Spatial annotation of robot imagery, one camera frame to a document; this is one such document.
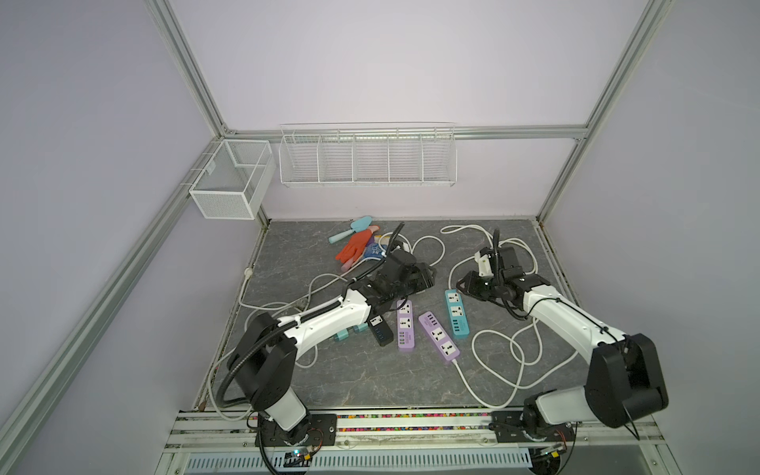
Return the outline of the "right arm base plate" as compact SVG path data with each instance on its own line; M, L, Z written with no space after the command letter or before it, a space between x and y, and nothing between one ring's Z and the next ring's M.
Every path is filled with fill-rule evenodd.
M571 443L576 439L574 425L546 425L540 417L523 410L508 409L491 413L488 430L498 443Z

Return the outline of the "aluminium rail front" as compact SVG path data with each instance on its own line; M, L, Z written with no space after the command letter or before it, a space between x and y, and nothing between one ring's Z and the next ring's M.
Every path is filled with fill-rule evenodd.
M588 445L664 445L664 435L651 417L635 423L635 431L611 429L600 423L568 423L557 433L526 437L522 431L496 425L486 409L334 410L334 425L317 431L337 449L539 447L554 441ZM235 416L229 421L214 412L181 413L176 418L166 452L243 451L255 444L257 416Z

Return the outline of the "red rubber glove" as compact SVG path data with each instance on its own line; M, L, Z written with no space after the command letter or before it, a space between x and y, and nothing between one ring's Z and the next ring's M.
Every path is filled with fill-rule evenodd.
M342 272L348 271L350 267L353 267L360 261L369 241L378 231L378 226L369 226L366 230L356 233L350 238L342 251L336 256L336 260L342 264Z

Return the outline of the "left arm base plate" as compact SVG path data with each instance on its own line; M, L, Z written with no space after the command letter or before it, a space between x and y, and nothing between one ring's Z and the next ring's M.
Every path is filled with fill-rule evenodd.
M259 418L257 431L267 447L332 447L338 435L338 415L309 414L290 431L284 431L275 421Z

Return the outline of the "purple power strip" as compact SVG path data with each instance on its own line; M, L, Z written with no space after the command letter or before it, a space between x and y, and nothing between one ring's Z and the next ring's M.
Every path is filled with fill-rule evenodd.
M432 312L421 314L418 317L418 321L422 325L427 337L431 340L435 350L446 363L454 362L459 358L459 348Z
M397 346L400 352L412 352L415 348L413 306L410 300L399 301L396 310Z

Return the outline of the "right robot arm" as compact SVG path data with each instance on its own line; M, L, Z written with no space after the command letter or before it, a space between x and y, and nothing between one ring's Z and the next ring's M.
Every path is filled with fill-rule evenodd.
M459 293L505 309L517 320L546 325L588 364L582 386L534 395L520 428L539 439L567 423L633 428L665 410L669 396L655 343L610 327L569 302L544 277L524 271L512 247L476 251L477 269L457 282Z

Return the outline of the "teal power strip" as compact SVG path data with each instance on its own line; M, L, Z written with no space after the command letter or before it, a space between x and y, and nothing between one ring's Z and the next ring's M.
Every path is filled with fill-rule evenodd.
M456 290L448 289L445 291L445 300L453 336L467 338L470 335L470 329L461 295Z

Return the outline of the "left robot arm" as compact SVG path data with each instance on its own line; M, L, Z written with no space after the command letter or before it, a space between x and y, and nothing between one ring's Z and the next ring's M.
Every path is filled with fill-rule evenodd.
M396 247L324 304L282 318L258 315L229 357L212 401L220 410L247 404L289 433L304 429L311 414L292 387L297 359L360 324L372 328L380 346L390 344L384 315L433 287L435 275L433 266Z

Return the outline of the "white mesh basket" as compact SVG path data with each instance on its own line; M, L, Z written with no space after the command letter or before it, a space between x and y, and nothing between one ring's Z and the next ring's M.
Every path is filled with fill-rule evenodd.
M190 195L206 219L252 221L275 171L270 142L222 140L191 185Z

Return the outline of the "black power strip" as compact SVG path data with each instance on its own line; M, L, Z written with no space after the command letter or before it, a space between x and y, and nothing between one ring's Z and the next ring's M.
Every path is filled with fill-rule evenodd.
M394 342L394 333L386 320L381 315L375 315L368 319L367 324L380 346L388 346Z

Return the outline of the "teal spatula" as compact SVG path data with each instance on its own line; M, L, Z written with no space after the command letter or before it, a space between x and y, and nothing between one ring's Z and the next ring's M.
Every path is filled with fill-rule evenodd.
M333 235L332 237L329 237L329 243L333 245L334 243L338 243L339 241L342 241L343 239L349 238L353 236L354 234L360 233L365 231L370 225L372 224L372 218L369 216L365 216L362 218L359 218L355 221L353 221L350 224L350 228L346 231L340 232L336 235Z

